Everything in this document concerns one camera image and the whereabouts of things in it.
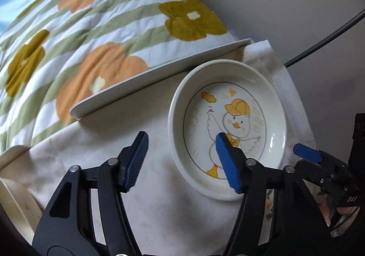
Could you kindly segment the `person's right hand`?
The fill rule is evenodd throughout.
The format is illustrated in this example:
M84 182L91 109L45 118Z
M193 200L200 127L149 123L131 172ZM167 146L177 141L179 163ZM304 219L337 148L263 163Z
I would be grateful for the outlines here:
M361 208L359 206L336 207L333 199L325 194L320 205L320 211L331 231L344 233L355 221Z

